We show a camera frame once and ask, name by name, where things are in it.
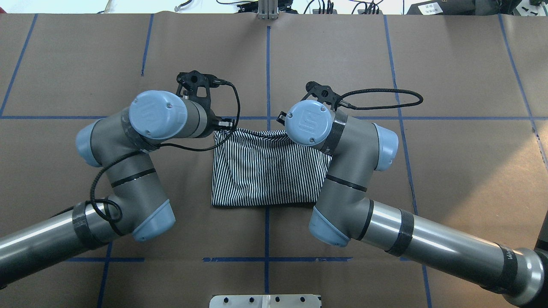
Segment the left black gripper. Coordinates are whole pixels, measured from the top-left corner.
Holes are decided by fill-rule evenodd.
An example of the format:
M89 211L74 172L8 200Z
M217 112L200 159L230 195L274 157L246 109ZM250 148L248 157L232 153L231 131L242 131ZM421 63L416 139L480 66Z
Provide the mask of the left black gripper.
M214 131L233 130L235 128L235 120L231 118L222 118L215 115L213 110L208 111L208 135Z

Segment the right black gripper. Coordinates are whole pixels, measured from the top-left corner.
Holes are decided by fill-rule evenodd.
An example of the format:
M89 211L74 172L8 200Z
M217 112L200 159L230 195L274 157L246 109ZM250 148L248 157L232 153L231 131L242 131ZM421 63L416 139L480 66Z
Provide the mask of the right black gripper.
M286 118L287 118L287 113L284 112L284 111L280 111L278 117L277 117L277 122L282 125L282 126L286 126Z

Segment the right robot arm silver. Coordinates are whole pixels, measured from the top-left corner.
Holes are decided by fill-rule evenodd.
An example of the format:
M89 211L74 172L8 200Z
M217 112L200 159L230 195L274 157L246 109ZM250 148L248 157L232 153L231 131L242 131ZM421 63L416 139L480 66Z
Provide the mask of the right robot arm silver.
M372 174L395 159L396 133L315 100L296 103L277 121L292 142L331 156L309 222L315 238L336 247L358 240L479 285L514 306L547 306L547 253L511 249L368 197Z

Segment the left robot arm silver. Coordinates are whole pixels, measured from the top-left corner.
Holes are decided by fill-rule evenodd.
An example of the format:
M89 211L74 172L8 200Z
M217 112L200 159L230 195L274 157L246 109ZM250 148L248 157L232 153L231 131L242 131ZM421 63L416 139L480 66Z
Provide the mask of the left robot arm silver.
M82 129L76 148L99 167L85 201L1 238L1 287L131 234L144 242L176 222L149 154L169 139L233 132L239 123L211 111L208 100L164 90L137 95L128 108Z

